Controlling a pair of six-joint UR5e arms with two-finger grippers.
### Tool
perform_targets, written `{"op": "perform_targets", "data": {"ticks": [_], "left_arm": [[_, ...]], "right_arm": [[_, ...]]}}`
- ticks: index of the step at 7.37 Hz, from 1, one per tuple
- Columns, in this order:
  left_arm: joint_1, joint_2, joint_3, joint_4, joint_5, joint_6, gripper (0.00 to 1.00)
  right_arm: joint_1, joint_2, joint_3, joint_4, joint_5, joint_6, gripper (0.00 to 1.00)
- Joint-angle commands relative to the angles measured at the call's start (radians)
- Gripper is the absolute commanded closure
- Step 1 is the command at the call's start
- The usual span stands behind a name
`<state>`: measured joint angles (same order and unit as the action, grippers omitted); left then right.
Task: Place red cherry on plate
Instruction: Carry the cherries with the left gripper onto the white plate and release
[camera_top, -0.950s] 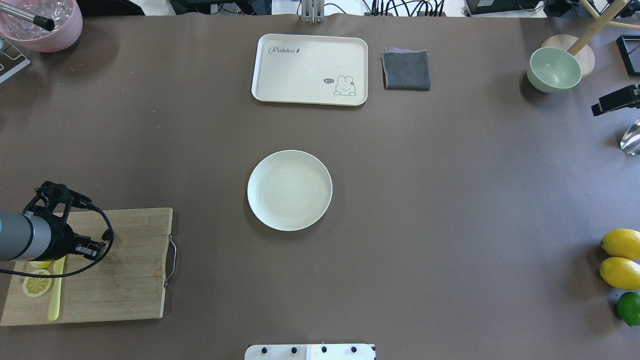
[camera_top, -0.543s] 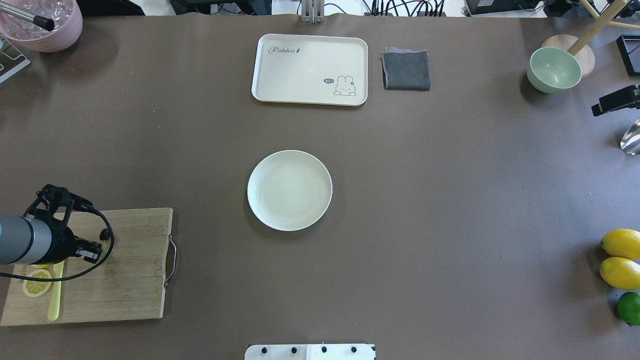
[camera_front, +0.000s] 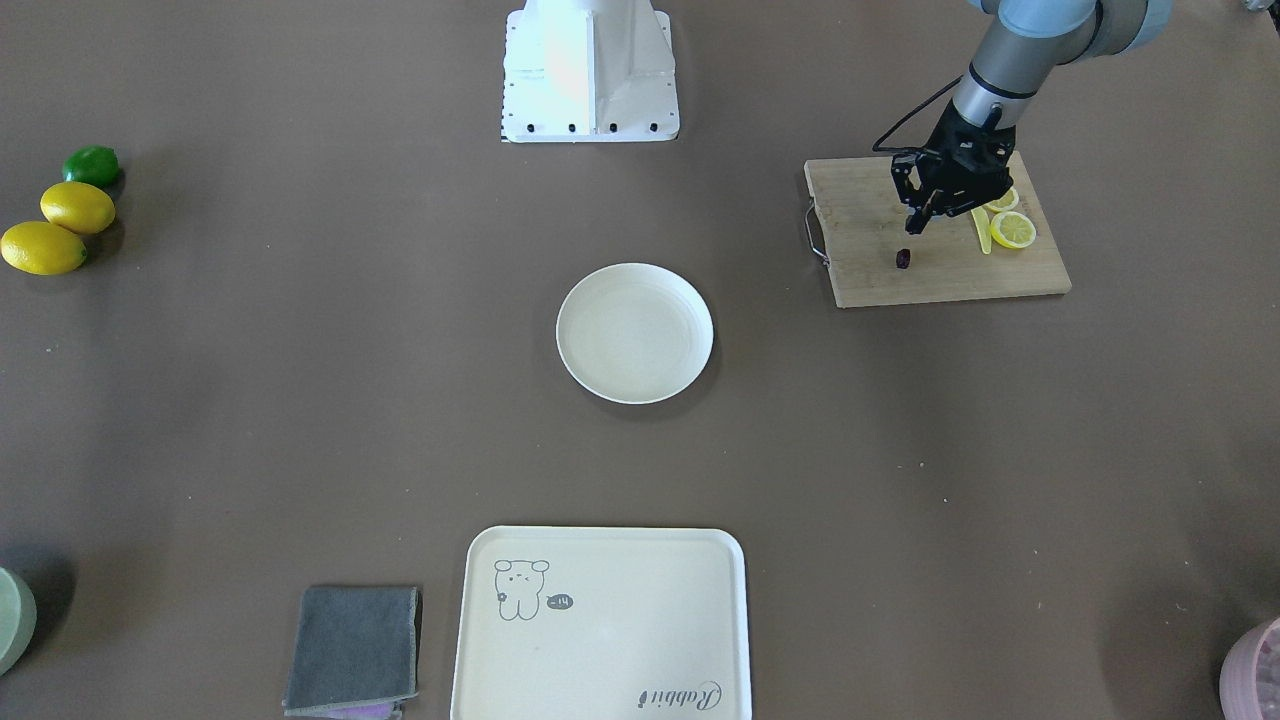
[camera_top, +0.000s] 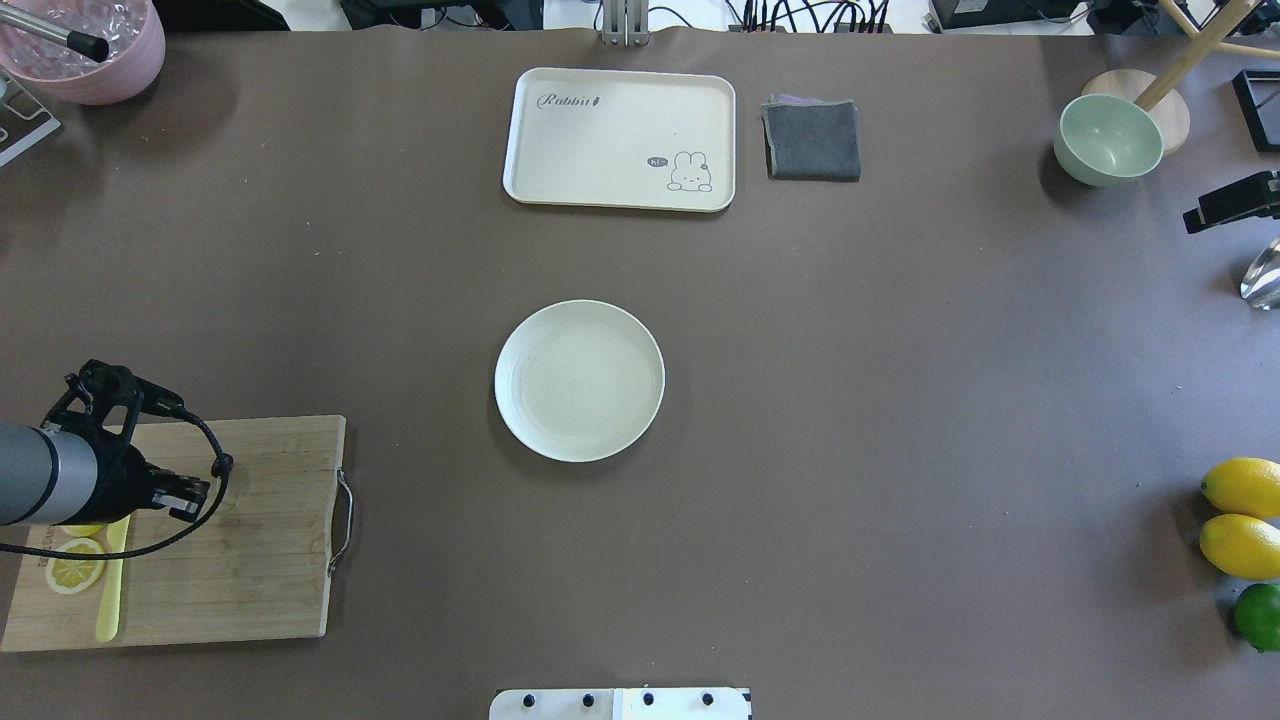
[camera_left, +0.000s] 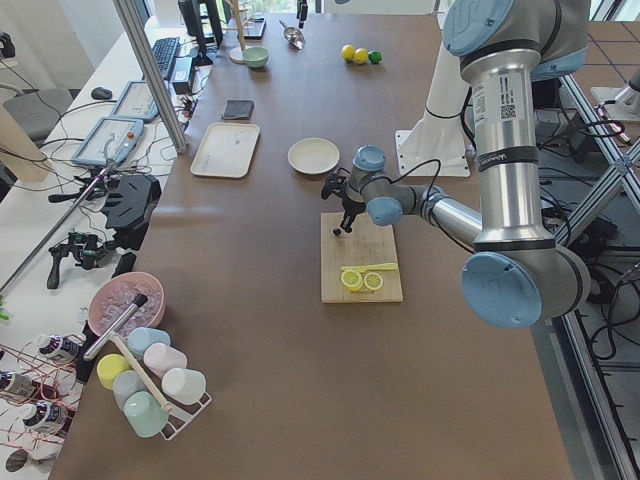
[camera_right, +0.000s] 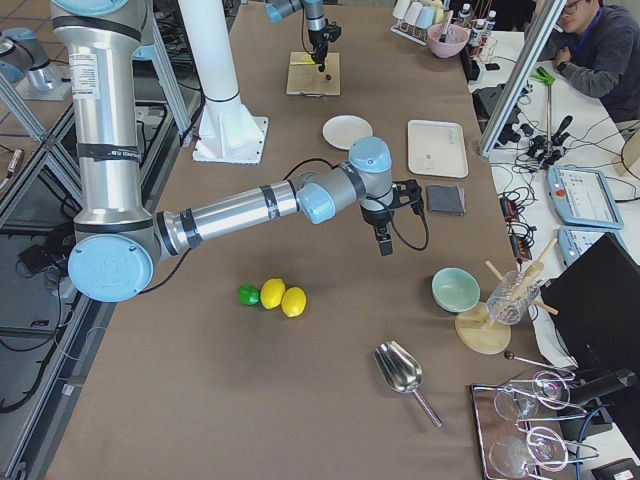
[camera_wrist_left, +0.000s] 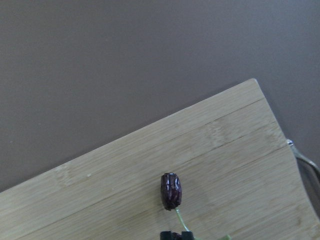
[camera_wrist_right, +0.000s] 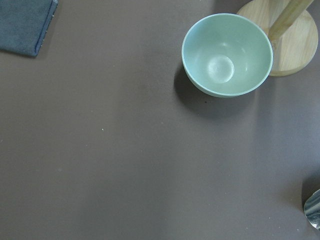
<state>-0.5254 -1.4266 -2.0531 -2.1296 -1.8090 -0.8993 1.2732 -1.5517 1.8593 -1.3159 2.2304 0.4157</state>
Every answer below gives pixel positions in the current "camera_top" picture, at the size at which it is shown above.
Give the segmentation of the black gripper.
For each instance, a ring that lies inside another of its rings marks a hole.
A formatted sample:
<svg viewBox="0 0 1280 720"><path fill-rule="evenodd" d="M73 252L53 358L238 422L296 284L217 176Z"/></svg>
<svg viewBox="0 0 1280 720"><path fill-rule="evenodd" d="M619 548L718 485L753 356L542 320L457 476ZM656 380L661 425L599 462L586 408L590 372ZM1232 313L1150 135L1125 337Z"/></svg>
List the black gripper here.
<svg viewBox="0 0 1280 720"><path fill-rule="evenodd" d="M165 511L169 518L196 523L211 483L196 477L152 477L151 465L131 443L99 438L92 442L97 483L92 519L120 519L137 510Z"/></svg>

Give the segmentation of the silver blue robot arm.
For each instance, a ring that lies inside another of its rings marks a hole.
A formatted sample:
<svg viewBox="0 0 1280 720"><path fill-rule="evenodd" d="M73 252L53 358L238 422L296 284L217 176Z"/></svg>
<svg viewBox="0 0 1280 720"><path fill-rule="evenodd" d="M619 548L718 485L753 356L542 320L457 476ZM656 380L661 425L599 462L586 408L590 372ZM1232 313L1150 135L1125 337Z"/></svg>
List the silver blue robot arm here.
<svg viewBox="0 0 1280 720"><path fill-rule="evenodd" d="M211 484L156 466L128 434L3 423L3 525L105 525L140 510L195 521Z"/></svg>

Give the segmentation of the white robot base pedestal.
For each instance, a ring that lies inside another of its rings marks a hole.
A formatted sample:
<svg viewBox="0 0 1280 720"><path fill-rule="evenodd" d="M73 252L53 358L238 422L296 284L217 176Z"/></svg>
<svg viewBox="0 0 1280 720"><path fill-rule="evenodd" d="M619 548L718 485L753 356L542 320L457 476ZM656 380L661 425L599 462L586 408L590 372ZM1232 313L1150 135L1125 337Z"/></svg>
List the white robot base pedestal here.
<svg viewBox="0 0 1280 720"><path fill-rule="evenodd" d="M751 719L748 689L735 687L632 687L507 689L489 719Z"/></svg>

